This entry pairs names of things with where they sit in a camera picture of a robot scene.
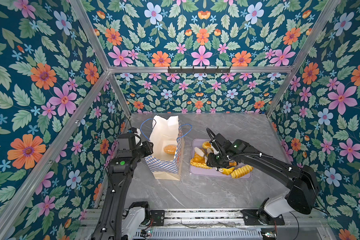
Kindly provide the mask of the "lavender plastic tray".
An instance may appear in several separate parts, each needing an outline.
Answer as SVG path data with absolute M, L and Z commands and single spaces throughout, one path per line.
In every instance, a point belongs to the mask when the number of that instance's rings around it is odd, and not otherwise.
M 192 152 L 191 152 L 191 159 L 193 159 L 195 157 L 196 154 L 196 150 L 195 148 L 199 148 L 201 149 L 206 155 L 209 153 L 213 153 L 214 150 L 208 150 L 206 148 L 204 148 L 204 143 L 207 142 L 209 143 L 210 140 L 208 139 L 194 139 L 192 141 Z M 206 169 L 206 168 L 200 168 L 200 167 L 196 167 L 190 164 L 189 167 L 190 173 L 192 175 L 197 175 L 197 176 L 204 176 L 204 177 L 213 177 L 213 178 L 224 178 L 224 179 L 231 179 L 231 175 L 225 175 L 223 172 L 218 171 L 217 169 L 211 168 L 211 169 Z

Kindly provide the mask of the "small croissant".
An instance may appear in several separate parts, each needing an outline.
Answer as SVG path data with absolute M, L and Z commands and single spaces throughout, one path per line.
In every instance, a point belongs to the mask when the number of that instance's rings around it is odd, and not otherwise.
M 199 155 L 197 153 L 194 154 L 194 157 L 192 158 L 192 161 L 194 163 L 200 163 L 200 164 L 204 164 L 205 163 L 205 158 L 204 155 Z

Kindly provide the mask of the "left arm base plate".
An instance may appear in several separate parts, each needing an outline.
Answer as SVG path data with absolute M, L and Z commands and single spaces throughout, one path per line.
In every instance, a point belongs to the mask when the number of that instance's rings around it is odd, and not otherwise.
M 151 214 L 152 227 L 164 226 L 165 215 L 166 215 L 165 210 L 151 210 L 150 214 Z

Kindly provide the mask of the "checkered paper bag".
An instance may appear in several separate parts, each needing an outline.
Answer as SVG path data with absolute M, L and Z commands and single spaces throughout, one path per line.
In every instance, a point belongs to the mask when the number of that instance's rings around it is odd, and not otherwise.
M 153 153 L 145 158 L 155 179 L 180 181 L 185 136 L 193 126 L 181 124 L 178 116 L 149 118 L 140 126 L 141 134 L 153 143 Z

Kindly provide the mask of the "round orange bun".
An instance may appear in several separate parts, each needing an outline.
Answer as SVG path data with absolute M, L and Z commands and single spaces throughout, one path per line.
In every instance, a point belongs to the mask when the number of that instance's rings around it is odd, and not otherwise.
M 168 155 L 175 155 L 177 151 L 177 145 L 166 145 L 164 146 L 164 153 Z

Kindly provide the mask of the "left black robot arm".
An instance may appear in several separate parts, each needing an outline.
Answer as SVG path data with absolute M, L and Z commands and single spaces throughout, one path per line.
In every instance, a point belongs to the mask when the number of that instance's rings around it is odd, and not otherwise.
M 153 153 L 153 146 L 148 141 L 135 146 L 119 140 L 118 153 L 108 165 L 106 198 L 92 240 L 132 240 L 139 226 L 149 220 L 147 202 L 133 203 L 126 217 L 123 212 L 134 170 L 141 159 Z

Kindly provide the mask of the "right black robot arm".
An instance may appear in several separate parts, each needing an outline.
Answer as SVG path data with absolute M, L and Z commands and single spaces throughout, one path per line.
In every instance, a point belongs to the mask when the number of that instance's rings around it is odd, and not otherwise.
M 314 208 L 319 184 L 315 171 L 309 166 L 299 168 L 284 163 L 242 140 L 214 139 L 202 143 L 200 148 L 195 147 L 194 152 L 191 159 L 194 167 L 215 170 L 233 179 L 257 169 L 287 188 L 285 193 L 265 199 L 257 210 L 255 217 L 264 224 L 288 212 L 309 215 Z

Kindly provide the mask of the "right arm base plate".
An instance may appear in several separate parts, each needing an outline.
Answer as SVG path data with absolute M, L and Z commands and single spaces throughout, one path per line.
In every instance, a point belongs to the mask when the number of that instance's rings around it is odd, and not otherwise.
M 243 214 L 245 226 L 284 226 L 284 218 L 272 218 L 266 212 L 259 212 L 255 209 L 243 209 L 240 211 Z

